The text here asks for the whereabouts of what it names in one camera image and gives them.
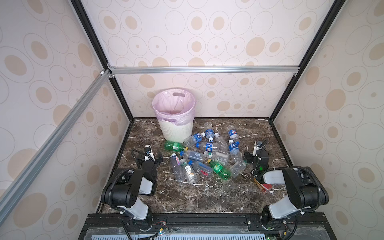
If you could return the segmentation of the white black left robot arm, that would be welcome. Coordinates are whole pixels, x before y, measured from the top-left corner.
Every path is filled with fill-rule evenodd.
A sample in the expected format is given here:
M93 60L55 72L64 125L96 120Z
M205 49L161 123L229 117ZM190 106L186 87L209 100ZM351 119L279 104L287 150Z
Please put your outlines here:
M137 161L138 169L118 168L102 191L101 202L122 216L143 226L151 226L152 210L139 196L153 196L157 189L157 167L163 157L145 156Z

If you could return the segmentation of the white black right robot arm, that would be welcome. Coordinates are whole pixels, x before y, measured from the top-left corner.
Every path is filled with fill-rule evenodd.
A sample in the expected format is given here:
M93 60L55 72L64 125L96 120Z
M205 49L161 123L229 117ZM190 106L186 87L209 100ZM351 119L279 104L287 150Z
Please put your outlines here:
M245 152L243 159L251 164L255 183L264 191L272 185L284 185L287 195L263 208L260 222L267 227L273 221L315 212L329 203L330 197L310 167L286 166L269 168L269 153L258 149Z

